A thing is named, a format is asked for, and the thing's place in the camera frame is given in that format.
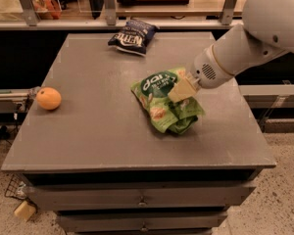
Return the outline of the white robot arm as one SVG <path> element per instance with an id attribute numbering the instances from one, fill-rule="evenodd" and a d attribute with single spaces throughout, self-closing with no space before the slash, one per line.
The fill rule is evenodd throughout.
<path id="1" fill-rule="evenodd" d="M 217 88 L 243 71 L 294 54 L 294 0 L 246 0 L 242 23 L 198 55 L 169 93 L 173 102 Z"/>

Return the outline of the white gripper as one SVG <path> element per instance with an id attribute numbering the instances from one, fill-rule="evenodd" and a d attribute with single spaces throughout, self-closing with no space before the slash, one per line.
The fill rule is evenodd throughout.
<path id="1" fill-rule="evenodd" d="M 177 103 L 194 96 L 199 87 L 204 89 L 217 88 L 233 79 L 233 75 L 219 64 L 214 54 L 213 45 L 206 48 L 195 58 L 190 73 L 195 78 L 182 78 L 168 94 L 172 102 Z"/>

